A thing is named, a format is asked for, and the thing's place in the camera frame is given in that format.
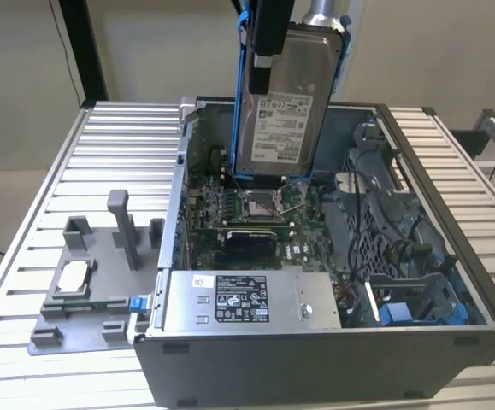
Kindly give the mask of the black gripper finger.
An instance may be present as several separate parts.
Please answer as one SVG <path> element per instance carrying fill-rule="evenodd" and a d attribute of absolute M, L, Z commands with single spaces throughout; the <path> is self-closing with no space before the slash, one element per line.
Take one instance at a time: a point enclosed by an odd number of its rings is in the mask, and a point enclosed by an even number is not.
<path fill-rule="evenodd" d="M 274 56 L 280 55 L 294 1 L 248 1 L 246 86 L 251 95 L 266 95 Z"/>

